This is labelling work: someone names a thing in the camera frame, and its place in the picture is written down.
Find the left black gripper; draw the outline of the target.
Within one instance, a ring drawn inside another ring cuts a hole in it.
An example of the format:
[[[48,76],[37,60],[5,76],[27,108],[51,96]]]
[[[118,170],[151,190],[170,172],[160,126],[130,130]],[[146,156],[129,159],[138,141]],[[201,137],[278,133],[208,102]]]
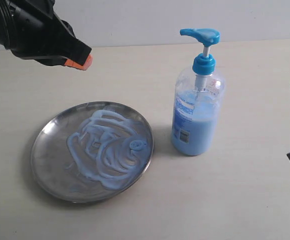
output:
[[[54,4],[54,0],[0,0],[0,45],[21,59],[86,71],[93,61],[92,48],[76,38],[68,22],[61,23]]]

